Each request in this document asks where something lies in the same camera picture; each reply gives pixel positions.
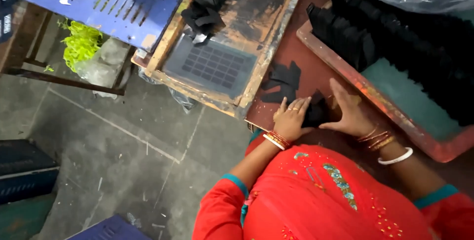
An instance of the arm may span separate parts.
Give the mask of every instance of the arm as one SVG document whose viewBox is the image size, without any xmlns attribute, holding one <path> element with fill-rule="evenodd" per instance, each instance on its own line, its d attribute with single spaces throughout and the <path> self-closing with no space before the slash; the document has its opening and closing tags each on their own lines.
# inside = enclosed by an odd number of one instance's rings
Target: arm
<svg viewBox="0 0 474 240">
<path fill-rule="evenodd" d="M 331 90 L 341 107 L 338 122 L 321 124 L 320 128 L 333 129 L 355 137 L 362 137 L 374 129 L 374 124 L 352 102 L 347 91 L 335 80 L 330 80 Z M 399 158 L 407 151 L 397 141 L 380 150 L 384 161 Z M 459 193 L 415 156 L 388 166 L 409 190 L 409 197 L 424 214 L 431 227 L 442 238 L 466 239 L 474 224 L 474 203 Z"/>
<path fill-rule="evenodd" d="M 286 98 L 278 110 L 274 130 L 288 141 L 298 139 L 312 128 L 301 128 L 311 98 L 297 99 L 286 106 Z M 224 175 L 201 200 L 194 225 L 193 240 L 241 240 L 241 208 L 258 176 L 280 152 L 280 148 L 264 140 L 228 174 Z"/>
</svg>

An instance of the woman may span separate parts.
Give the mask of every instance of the woman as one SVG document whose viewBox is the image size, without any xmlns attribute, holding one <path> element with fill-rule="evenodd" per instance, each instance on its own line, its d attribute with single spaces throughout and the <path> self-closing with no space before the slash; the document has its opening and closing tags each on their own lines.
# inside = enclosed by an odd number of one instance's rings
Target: woman
<svg viewBox="0 0 474 240">
<path fill-rule="evenodd" d="M 428 169 L 412 150 L 369 121 L 330 80 L 342 110 L 325 123 L 379 152 L 413 201 L 377 182 L 356 163 L 321 146 L 291 146 L 311 98 L 286 99 L 275 128 L 250 143 L 245 158 L 201 201 L 194 240 L 474 239 L 474 204 Z"/>
</svg>

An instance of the wooden frame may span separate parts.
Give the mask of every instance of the wooden frame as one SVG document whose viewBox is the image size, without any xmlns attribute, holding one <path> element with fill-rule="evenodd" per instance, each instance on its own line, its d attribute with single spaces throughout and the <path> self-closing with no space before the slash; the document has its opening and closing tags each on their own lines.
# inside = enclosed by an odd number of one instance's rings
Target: wooden frame
<svg viewBox="0 0 474 240">
<path fill-rule="evenodd" d="M 131 47 L 129 47 L 127 57 L 125 58 L 120 73 L 117 75 L 112 88 L 21 68 L 23 63 L 29 63 L 43 68 L 47 66 L 47 63 L 37 61 L 36 55 L 38 54 L 39 47 L 52 15 L 52 12 L 30 3 L 26 3 L 25 7 L 17 8 L 13 21 L 17 28 L 14 28 L 13 36 L 7 42 L 0 44 L 0 55 L 3 55 L 0 60 L 0 74 L 43 80 L 121 96 L 125 95 L 126 84 L 123 85 L 123 87 L 119 86 L 122 82 L 125 69 L 130 66 L 130 58 L 134 51 Z M 34 41 L 36 32 L 38 32 L 38 36 L 36 37 L 36 41 Z M 27 57 L 28 51 L 31 47 L 31 53 L 29 57 Z"/>
<path fill-rule="evenodd" d="M 437 141 L 424 129 L 413 123 L 390 99 L 383 95 L 362 74 L 338 56 L 332 49 L 311 34 L 308 20 L 297 32 L 298 38 L 328 66 L 357 88 L 379 110 L 398 125 L 428 156 L 438 162 L 448 162 L 474 146 L 474 126 L 467 127 L 451 140 Z"/>
<path fill-rule="evenodd" d="M 147 58 L 149 58 L 148 63 L 142 63 L 143 60 L 137 58 L 137 54 L 135 54 L 132 60 L 141 66 L 146 65 L 145 74 L 147 76 L 157 79 L 167 86 L 186 96 L 194 98 L 209 107 L 222 111 L 230 116 L 243 119 L 246 116 L 248 108 L 252 104 L 258 88 L 260 87 L 260 83 L 267 71 L 273 55 L 276 52 L 276 49 L 278 48 L 278 44 L 280 43 L 298 0 L 284 0 L 282 5 L 283 11 L 277 17 L 277 26 L 272 27 L 269 32 L 268 40 L 266 40 L 265 44 L 262 45 L 263 47 L 260 52 L 261 55 L 257 57 L 256 65 L 246 88 L 235 99 L 231 99 L 227 95 L 215 91 L 196 88 L 181 80 L 172 78 L 162 71 L 162 67 L 166 62 L 170 50 L 173 48 L 185 26 L 185 22 L 181 17 L 181 12 L 189 6 L 191 1 L 192 0 L 182 1 L 175 15 L 171 19 L 168 28 L 164 32 L 162 40 L 158 43 L 154 54 L 151 57 L 147 56 L 144 59 L 146 61 Z"/>
</svg>

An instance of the hand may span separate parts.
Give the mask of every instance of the hand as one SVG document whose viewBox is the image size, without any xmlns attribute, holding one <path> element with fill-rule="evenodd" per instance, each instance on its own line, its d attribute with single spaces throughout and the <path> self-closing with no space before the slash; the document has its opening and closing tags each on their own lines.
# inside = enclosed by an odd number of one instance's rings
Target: hand
<svg viewBox="0 0 474 240">
<path fill-rule="evenodd" d="M 314 128 L 301 128 L 311 97 L 298 98 L 288 107 L 286 107 L 286 101 L 287 98 L 283 98 L 280 108 L 274 115 L 275 127 L 273 130 L 286 140 L 293 142 L 314 130 Z"/>
<path fill-rule="evenodd" d="M 373 131 L 375 125 L 362 113 L 347 91 L 334 78 L 329 80 L 334 97 L 342 110 L 342 118 L 338 122 L 323 123 L 321 129 L 332 129 L 355 137 L 362 137 Z"/>
</svg>

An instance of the white bangle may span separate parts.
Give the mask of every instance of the white bangle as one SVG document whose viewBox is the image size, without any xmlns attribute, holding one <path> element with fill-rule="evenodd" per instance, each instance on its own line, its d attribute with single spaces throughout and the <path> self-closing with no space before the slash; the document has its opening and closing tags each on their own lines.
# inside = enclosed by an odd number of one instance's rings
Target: white bangle
<svg viewBox="0 0 474 240">
<path fill-rule="evenodd" d="M 392 160 L 389 160 L 389 161 L 383 161 L 382 158 L 379 158 L 378 161 L 382 165 L 389 165 L 389 164 L 393 164 L 393 163 L 397 163 L 397 162 L 400 162 L 402 160 L 405 160 L 413 154 L 413 149 L 411 149 L 410 147 L 406 147 L 405 149 L 407 150 L 407 152 L 405 154 L 401 155 L 398 158 L 395 158 L 395 159 L 392 159 Z"/>
<path fill-rule="evenodd" d="M 268 135 L 264 134 L 264 137 L 265 137 L 268 141 L 274 143 L 275 146 L 277 146 L 277 147 L 280 148 L 281 150 L 285 150 L 285 148 L 284 148 L 283 146 L 281 146 L 280 144 L 278 144 L 277 142 L 275 142 L 273 139 L 270 139 L 270 138 L 268 137 Z"/>
</svg>

